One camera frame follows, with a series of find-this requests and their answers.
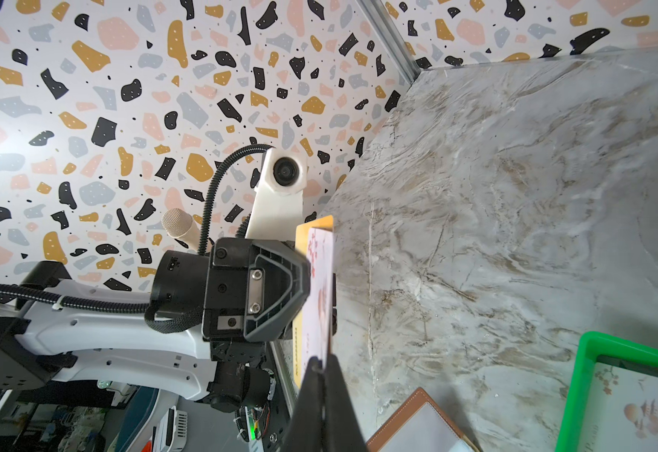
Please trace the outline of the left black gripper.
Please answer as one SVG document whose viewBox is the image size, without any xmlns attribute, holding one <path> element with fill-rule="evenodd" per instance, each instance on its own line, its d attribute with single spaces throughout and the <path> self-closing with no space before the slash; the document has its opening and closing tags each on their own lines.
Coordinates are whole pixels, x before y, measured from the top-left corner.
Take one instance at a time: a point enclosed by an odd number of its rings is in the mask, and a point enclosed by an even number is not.
<svg viewBox="0 0 658 452">
<path fill-rule="evenodd" d="M 278 240 L 223 238 L 206 255 L 167 252 L 149 303 L 159 333 L 197 329 L 215 366 L 199 401 L 220 412 L 262 408 L 275 378 L 263 368 L 310 293 L 305 256 Z"/>
</svg>

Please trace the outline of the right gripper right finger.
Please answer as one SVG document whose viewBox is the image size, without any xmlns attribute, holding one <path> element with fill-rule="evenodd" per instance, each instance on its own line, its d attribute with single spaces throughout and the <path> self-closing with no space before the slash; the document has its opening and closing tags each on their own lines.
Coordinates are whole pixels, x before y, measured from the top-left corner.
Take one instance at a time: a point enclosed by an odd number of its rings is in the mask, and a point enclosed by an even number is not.
<svg viewBox="0 0 658 452">
<path fill-rule="evenodd" d="M 324 420 L 322 446 L 329 452 L 367 452 L 338 359 L 327 358 L 323 369 Z"/>
</svg>

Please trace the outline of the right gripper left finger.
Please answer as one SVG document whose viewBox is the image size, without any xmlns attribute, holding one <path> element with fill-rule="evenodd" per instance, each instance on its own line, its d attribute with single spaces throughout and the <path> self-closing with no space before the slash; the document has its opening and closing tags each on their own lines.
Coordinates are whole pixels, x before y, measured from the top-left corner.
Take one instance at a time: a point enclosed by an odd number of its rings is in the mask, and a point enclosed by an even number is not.
<svg viewBox="0 0 658 452">
<path fill-rule="evenodd" d="M 322 361 L 312 357 L 281 448 L 285 452 L 323 450 L 324 378 Z"/>
</svg>

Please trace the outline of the gold VIP credit card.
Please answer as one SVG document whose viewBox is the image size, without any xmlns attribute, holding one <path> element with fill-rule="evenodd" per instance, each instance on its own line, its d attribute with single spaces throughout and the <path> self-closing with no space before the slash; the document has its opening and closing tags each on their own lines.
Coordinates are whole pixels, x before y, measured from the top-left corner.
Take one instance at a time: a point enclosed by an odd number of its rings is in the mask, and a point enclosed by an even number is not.
<svg viewBox="0 0 658 452">
<path fill-rule="evenodd" d="M 324 360 L 331 349 L 334 307 L 334 217 L 296 228 L 296 250 L 309 263 L 309 295 L 292 322 L 293 380 L 302 385 L 311 358 Z"/>
</svg>

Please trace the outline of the brown leather card holder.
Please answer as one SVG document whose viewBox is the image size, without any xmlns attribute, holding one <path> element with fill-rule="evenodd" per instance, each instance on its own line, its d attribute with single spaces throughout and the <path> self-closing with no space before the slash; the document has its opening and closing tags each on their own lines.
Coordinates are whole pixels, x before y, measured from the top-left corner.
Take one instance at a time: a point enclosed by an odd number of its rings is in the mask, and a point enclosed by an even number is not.
<svg viewBox="0 0 658 452">
<path fill-rule="evenodd" d="M 423 388 L 404 401 L 366 447 L 368 451 L 479 451 Z"/>
</svg>

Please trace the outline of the green plastic card tray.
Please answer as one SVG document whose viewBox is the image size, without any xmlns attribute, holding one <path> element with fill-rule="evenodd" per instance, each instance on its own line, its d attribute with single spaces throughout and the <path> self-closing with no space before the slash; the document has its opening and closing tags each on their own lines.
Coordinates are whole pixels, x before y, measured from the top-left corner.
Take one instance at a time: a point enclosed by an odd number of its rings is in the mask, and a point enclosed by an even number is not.
<svg viewBox="0 0 658 452">
<path fill-rule="evenodd" d="M 658 451 L 658 350 L 582 335 L 558 451 Z"/>
</svg>

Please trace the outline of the stack of credit cards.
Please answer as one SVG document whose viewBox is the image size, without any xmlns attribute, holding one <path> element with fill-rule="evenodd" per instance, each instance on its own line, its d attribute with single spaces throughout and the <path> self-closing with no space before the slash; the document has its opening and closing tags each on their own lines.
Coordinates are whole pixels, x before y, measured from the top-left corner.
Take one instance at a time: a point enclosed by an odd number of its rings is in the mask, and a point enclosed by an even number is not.
<svg viewBox="0 0 658 452">
<path fill-rule="evenodd" d="M 658 451 L 658 367 L 598 359 L 577 449 Z"/>
</svg>

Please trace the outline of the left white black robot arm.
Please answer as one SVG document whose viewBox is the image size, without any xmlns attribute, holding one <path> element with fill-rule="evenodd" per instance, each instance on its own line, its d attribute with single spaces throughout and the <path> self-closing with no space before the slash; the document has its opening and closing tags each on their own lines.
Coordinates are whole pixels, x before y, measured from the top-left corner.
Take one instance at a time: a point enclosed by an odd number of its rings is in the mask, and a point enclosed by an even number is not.
<svg viewBox="0 0 658 452">
<path fill-rule="evenodd" d="M 289 243 L 223 238 L 206 255 L 170 250 L 148 293 L 84 286 L 58 262 L 0 284 L 0 390 L 111 380 L 167 391 L 221 412 L 261 408 L 276 384 L 262 368 L 310 292 Z"/>
</svg>

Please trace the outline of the beige foam microphone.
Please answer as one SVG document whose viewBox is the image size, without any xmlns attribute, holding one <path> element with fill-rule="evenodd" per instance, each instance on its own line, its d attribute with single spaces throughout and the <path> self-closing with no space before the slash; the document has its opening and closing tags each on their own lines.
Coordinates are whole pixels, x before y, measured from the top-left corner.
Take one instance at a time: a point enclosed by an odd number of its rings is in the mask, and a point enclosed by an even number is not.
<svg viewBox="0 0 658 452">
<path fill-rule="evenodd" d="M 181 208 L 172 208 L 163 214 L 161 224 L 170 237 L 199 252 L 201 228 L 195 219 Z"/>
</svg>

